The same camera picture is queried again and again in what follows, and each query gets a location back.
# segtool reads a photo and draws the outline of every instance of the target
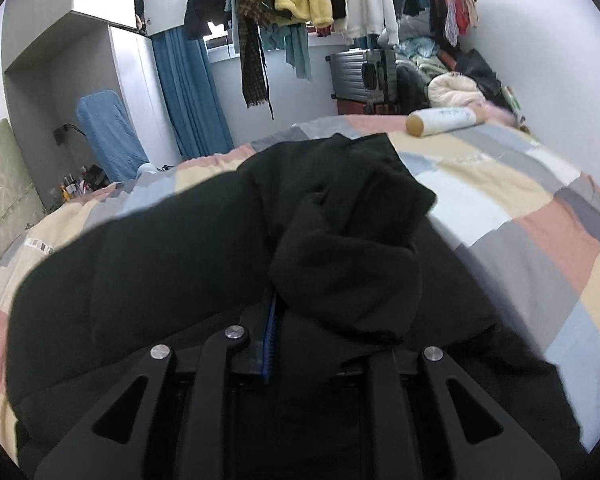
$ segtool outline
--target quilted headboard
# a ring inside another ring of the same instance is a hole
[[[0,258],[45,209],[7,119],[0,121]]]

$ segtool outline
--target metal screw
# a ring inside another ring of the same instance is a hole
[[[440,361],[443,355],[443,351],[437,346],[427,346],[424,349],[424,357],[426,357],[429,361]]]
[[[244,335],[244,327],[240,325],[231,325],[224,329],[224,335],[229,339],[240,339]]]
[[[170,352],[171,349],[167,345],[156,345],[151,348],[150,354],[154,359],[164,359]]]

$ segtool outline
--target patchwork bedsheet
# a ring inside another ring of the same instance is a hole
[[[520,132],[484,124],[414,138],[401,116],[341,116],[296,124],[226,155],[112,184],[74,200],[17,240],[0,262],[0,442],[15,459],[5,398],[11,301],[51,251],[110,219],[151,207],[284,140],[387,132],[405,166],[438,196],[429,216],[507,324],[557,365],[592,449],[600,438],[600,188]]]

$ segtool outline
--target brown scarf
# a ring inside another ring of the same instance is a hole
[[[263,72],[264,53],[258,35],[258,25],[269,25],[273,19],[271,8],[264,4],[268,1],[236,0],[242,95],[247,106],[255,106],[269,101],[269,85],[265,82]]]

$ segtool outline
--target white sweater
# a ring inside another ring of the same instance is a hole
[[[394,0],[346,0],[347,28],[345,38],[351,42],[367,34],[381,34],[386,27],[389,44],[398,43],[398,23]]]

